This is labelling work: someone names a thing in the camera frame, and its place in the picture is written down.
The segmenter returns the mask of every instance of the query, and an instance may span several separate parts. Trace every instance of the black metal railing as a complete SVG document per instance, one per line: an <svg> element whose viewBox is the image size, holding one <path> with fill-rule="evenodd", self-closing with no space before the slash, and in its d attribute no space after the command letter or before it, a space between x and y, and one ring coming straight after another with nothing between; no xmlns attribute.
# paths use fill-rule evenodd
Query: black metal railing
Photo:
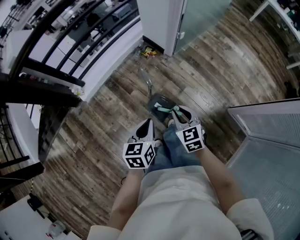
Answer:
<svg viewBox="0 0 300 240"><path fill-rule="evenodd" d="M25 108L26 109L30 109L30 113L29 113L29 117L30 117L30 119L32 119L32 115L33 115L33 110L34 110L34 104L32 104L31 106L29 106L29 104L26 104L26 106L25 106Z"/></svg>
<svg viewBox="0 0 300 240"><path fill-rule="evenodd" d="M91 69L91 67L99 60L99 58L106 52L107 49L109 49L120 37L122 37L130 28L132 28L134 25L136 25L141 19L137 18L136 20L132 21L127 27L125 27L122 31L118 32L114 38L101 49L101 52L98 53L88 64L87 67L84 68L81 75L79 76L79 79L82 80L84 76L87 74L87 72Z"/></svg>
<svg viewBox="0 0 300 240"><path fill-rule="evenodd" d="M5 45L6 39L9 34L14 29L15 25L20 21L20 18L24 14L25 11L31 6L32 1L29 2L27 5L13 5L11 7L11 11L7 15L6 19L4 20L3 24L0 27L0 72L1 72L1 64L2 64L2 49Z"/></svg>
<svg viewBox="0 0 300 240"><path fill-rule="evenodd" d="M0 169L24 162L29 156L24 156L16 140L8 117L8 106L0 107Z"/></svg>
<svg viewBox="0 0 300 240"><path fill-rule="evenodd" d="M10 81L17 81L19 74L25 62L29 59L29 55L51 24L60 16L60 14L73 3L74 0L61 0L55 4L52 9L41 19L36 28L29 35L22 46L18 56L16 57L11 71L9 73Z"/></svg>
<svg viewBox="0 0 300 240"><path fill-rule="evenodd" d="M88 18L91 14L93 14L92 12L97 7L99 7L101 4L104 4L104 3L105 3L104 0L99 0L95 3L93 3L92 5L90 5L90 7L87 8L82 14L78 15L66 27L66 29L60 34L60 36L57 38L56 42L52 45L52 47L50 48L48 53L45 55L45 57L42 60L41 64L46 65L47 61L52 56L54 51L58 48L59 44L63 41L63 39L71 31L73 31L74 29L77 29L79 24L82 24L82 22L86 21L86 18ZM126 10L124 11L125 14L123 14L121 18L117 18L115 16L116 13L118 11L122 11L124 8L126 8ZM65 65L65 63L68 60L70 60L70 57L72 56L72 54L76 50L79 50L79 51L81 50L80 45L90 37L91 32L94 31L94 30L101 29L101 31L98 31L98 34L96 34L93 38L91 38L90 47L85 51L85 53L82 54L82 56L75 62L75 65L72 67L72 69L67 73L69 76L72 76L74 74L74 72L79 68L79 66L83 63L83 61L89 55L93 54L93 52L95 51L95 49L97 47L103 45L102 41L104 39L111 38L114 35L113 31L115 29L117 29L118 27L124 26L126 23L128 23L130 20L132 20L136 16L138 16L138 8L137 8L137 4L136 4L135 0L126 0L126 1L123 1L123 2L119 3L118 5L113 7L110 11L108 11L104 16L99 17L92 24L90 23L90 25L91 25L90 27L88 27L87 29L84 29L82 32L80 32L80 35L79 35L78 39L72 45L70 50L65 54L63 59L57 65L56 69L53 69L53 68L49 69L47 71L47 73L52 72L53 75L58 77L58 71L60 71L63 68L63 66ZM41 64L39 64L39 65L37 63L33 64L32 60L30 60L27 64L27 68L30 68L30 69L35 70L35 71L44 69L43 70L44 72L46 72L46 68L50 68L50 67L43 67ZM81 73L81 75L79 77L79 81L81 81L83 79L86 72L87 71L84 71L83 73Z"/></svg>

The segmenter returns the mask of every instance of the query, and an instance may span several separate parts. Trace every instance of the person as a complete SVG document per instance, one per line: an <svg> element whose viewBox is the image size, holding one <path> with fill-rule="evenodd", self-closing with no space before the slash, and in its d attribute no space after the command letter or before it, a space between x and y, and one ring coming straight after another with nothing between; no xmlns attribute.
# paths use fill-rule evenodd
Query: person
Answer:
<svg viewBox="0 0 300 240"><path fill-rule="evenodd" d="M145 176L129 170L107 226L92 226L88 240L273 240L259 201L207 147L187 153L175 132L170 124L156 142Z"/></svg>

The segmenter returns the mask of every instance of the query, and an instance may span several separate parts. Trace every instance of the wooden floor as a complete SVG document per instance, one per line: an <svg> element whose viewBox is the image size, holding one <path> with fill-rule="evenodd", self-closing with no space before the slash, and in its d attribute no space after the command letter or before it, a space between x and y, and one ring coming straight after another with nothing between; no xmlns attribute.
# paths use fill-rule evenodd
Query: wooden floor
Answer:
<svg viewBox="0 0 300 240"><path fill-rule="evenodd" d="M121 153L128 131L151 117L139 65L146 67L155 92L198 113L208 147L223 162L244 138L231 126L227 108L283 99L285 81L298 85L285 68L292 38L278 33L272 11L248 21L258 3L235 1L215 28L171 58L159 55L136 64L130 55L88 104L68 115L33 190L68 230L86 238L91 225L108 220L127 171ZM161 134L165 124L153 120ZM19 199L29 189L25 183L13 192Z"/></svg>

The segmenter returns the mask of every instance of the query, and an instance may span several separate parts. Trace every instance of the white wall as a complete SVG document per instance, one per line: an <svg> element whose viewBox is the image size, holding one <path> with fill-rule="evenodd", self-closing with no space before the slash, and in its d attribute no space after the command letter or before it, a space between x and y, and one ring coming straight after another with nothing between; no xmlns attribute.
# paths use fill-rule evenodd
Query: white wall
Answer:
<svg viewBox="0 0 300 240"><path fill-rule="evenodd" d="M8 116L23 154L29 155L29 159L20 163L26 167L38 163L38 131L26 111L24 104L9 103Z"/></svg>
<svg viewBox="0 0 300 240"><path fill-rule="evenodd" d="M183 0L137 0L143 35L171 55Z"/></svg>
<svg viewBox="0 0 300 240"><path fill-rule="evenodd" d="M0 212L0 237L9 240L4 233L7 231L13 240L49 240L46 233L51 221L43 219L27 204L29 196L17 201ZM62 233L55 240L63 240L66 237Z"/></svg>
<svg viewBox="0 0 300 240"><path fill-rule="evenodd" d="M0 26L10 13L10 7L15 4L15 0L2 0L0 1Z"/></svg>

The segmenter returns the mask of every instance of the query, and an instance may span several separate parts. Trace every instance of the railing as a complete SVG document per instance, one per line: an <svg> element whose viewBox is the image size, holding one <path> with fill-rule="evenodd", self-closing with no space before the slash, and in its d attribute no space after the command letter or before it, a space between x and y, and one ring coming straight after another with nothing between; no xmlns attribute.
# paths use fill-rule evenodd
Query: railing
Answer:
<svg viewBox="0 0 300 240"><path fill-rule="evenodd" d="M30 119L32 118L33 109L34 109L34 104L31 105L31 111L30 111L30 115L29 115Z"/></svg>
<svg viewBox="0 0 300 240"><path fill-rule="evenodd" d="M71 84L83 87L85 83L82 81L86 70L83 71L77 78L74 75L75 71L81 66L86 58L93 55L99 48L103 46L103 42L107 41L114 35L114 31L122 26L126 25L132 19L138 15L138 8L135 0L126 0L115 7L108 7L107 13L102 17L95 17L95 13L92 11L99 7L101 4L105 4L104 0L99 0L92 5L90 5L82 14L78 15L74 20L72 20L66 29L59 35L55 43L51 46L48 53L45 55L41 62L29 58L29 54L34 49L37 42L40 40L45 30L48 29L51 24L60 16L60 14L71 5L74 1L72 0L61 0L41 19L40 23L33 30L31 35L27 38L23 48L18 54L14 65L10 71L9 78L16 79L20 74L22 68L30 69L34 72L39 72L44 75L54 77L56 79L61 79ZM89 17L93 15L94 19L89 20ZM83 31L78 32L79 37L76 42L70 47L70 49L65 53L64 57L60 60L57 67L51 67L47 65L49 59L53 55L56 49L59 49L60 43L64 38L78 28L80 24L87 22L89 27L83 29ZM93 31L98 31L98 33L91 37ZM80 45L89 39L90 46L87 49L82 50ZM80 57L76 61L71 59L73 53L80 52ZM66 72L63 70L66 62L70 60L74 62L71 70Z"/></svg>
<svg viewBox="0 0 300 240"><path fill-rule="evenodd" d="M12 166L14 164L26 161L29 156L24 156L14 132L8 119L8 106L0 107L0 146L1 146L1 160L5 162L0 163L0 169Z"/></svg>
<svg viewBox="0 0 300 240"><path fill-rule="evenodd" d="M31 2L29 2L27 5L13 5L11 7L11 11L4 20L2 26L0 27L0 72L1 72L1 62L3 60L2 58L2 49L5 45L6 39L9 36L9 34L14 29L14 26L19 22L22 14L31 6Z"/></svg>
<svg viewBox="0 0 300 240"><path fill-rule="evenodd" d="M28 155L23 154L14 134L8 110L6 104L0 106L0 193L44 171L40 162L33 162Z"/></svg>

